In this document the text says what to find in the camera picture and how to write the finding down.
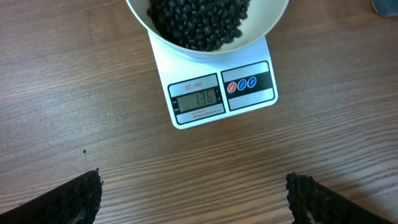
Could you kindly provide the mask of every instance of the blue button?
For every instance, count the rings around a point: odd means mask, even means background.
[[[238,90],[244,90],[246,88],[246,80],[243,79],[238,83]]]
[[[249,78],[249,81],[248,81],[248,87],[253,88],[256,85],[256,83],[257,83],[257,78],[251,77],[251,78]]]

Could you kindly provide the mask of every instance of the wooden surface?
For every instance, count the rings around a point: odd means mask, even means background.
[[[123,0],[0,1],[0,213],[99,167],[98,224],[291,223],[295,170],[398,222],[398,20],[292,0],[267,38],[277,104],[179,131]]]

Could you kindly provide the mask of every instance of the wood grain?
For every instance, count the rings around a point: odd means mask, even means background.
[[[179,131],[123,0],[2,0],[0,213],[99,167],[98,224],[291,223],[295,170],[398,222],[398,20],[293,0],[267,39],[277,104]]]

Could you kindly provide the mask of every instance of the button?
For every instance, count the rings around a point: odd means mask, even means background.
[[[239,81],[238,83],[238,90],[244,90],[246,88],[246,80],[242,79],[241,81]]]
[[[228,85],[228,93],[233,93],[236,90],[236,82],[231,82]]]
[[[251,77],[251,78],[249,78],[249,81],[248,81],[248,87],[253,88],[256,85],[256,83],[257,83],[257,78]]]

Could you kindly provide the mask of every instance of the pile of black beans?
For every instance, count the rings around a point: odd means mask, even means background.
[[[250,0],[149,0],[148,16],[163,38],[181,47],[214,51],[242,36]]]

